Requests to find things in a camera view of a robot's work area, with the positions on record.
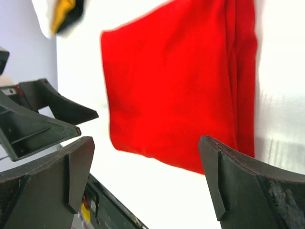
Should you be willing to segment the red t shirt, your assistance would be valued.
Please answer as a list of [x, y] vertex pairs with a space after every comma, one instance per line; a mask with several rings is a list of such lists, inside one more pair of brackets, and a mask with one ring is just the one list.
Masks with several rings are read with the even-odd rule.
[[174, 0], [104, 31], [112, 145], [197, 173], [203, 135], [254, 156], [254, 28], [252, 0]]

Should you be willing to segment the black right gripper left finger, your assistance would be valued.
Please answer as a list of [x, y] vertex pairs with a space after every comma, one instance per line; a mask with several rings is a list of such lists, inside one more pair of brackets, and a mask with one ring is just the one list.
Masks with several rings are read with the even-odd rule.
[[78, 212], [94, 154], [84, 136], [60, 150], [0, 174], [2, 229], [69, 229]]

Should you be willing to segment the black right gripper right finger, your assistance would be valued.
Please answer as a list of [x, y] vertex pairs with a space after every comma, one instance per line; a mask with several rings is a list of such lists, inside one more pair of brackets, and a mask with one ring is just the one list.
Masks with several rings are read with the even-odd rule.
[[256, 160], [206, 135], [199, 150], [223, 229], [305, 227], [304, 175]]

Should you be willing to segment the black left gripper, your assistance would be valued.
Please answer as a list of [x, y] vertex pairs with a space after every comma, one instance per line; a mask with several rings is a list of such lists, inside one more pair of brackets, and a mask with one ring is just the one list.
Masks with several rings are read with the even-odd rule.
[[[56, 119], [36, 113], [44, 107]], [[0, 144], [12, 161], [80, 136], [76, 125], [96, 118], [95, 110], [60, 95], [47, 79], [0, 87]]]

